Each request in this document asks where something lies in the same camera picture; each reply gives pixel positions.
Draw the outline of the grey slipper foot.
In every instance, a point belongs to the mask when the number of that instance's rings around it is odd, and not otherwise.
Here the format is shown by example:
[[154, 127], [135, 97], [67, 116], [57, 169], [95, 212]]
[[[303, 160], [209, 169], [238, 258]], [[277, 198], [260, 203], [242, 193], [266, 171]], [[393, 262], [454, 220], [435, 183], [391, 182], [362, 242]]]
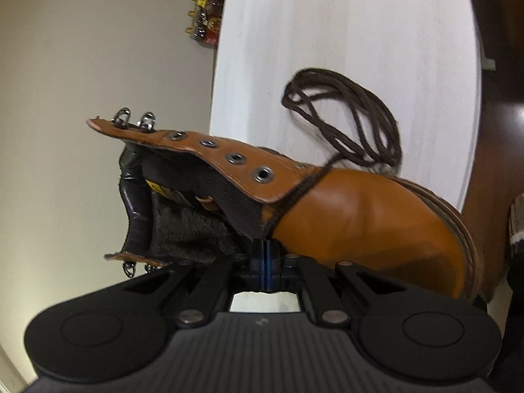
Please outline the grey slipper foot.
[[524, 242], [524, 194], [515, 197], [510, 207], [508, 219], [508, 243], [510, 256], [514, 258], [523, 253]]

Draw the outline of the brown leather work boot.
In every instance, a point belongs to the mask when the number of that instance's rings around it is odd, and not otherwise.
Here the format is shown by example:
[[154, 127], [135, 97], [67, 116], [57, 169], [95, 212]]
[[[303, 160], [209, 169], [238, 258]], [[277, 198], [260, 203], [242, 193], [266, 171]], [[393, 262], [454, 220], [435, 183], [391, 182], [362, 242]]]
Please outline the brown leather work boot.
[[292, 160], [275, 151], [194, 131], [156, 130], [122, 109], [91, 129], [118, 139], [128, 233], [115, 258], [162, 266], [185, 258], [187, 239], [161, 234], [174, 209], [215, 222], [196, 258], [275, 239], [328, 267], [347, 260], [467, 302], [480, 292], [482, 259], [458, 212], [401, 178]]

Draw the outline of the cooking oil bottles cluster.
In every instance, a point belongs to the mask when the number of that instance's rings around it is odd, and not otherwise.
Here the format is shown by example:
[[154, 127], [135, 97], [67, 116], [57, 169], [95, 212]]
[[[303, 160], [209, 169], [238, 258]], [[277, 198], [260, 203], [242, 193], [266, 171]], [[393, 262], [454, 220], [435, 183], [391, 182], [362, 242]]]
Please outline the cooking oil bottles cluster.
[[216, 47], [222, 22], [225, 0], [191, 0], [195, 8], [187, 15], [191, 24], [186, 33], [200, 45]]

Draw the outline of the dark brown shoelace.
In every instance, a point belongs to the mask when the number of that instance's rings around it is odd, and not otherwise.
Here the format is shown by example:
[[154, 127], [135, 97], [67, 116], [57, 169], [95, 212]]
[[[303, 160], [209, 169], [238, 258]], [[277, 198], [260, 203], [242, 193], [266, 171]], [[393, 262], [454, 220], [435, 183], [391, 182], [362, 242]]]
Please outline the dark brown shoelace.
[[[348, 110], [356, 126], [357, 141], [320, 117], [313, 105], [318, 100], [335, 100]], [[273, 235], [283, 216], [341, 160], [378, 173], [393, 174], [398, 173], [402, 163], [401, 135], [390, 109], [372, 91], [338, 72], [317, 67], [298, 71], [284, 88], [282, 105], [315, 126], [336, 153], [277, 206], [265, 224], [264, 239]]]

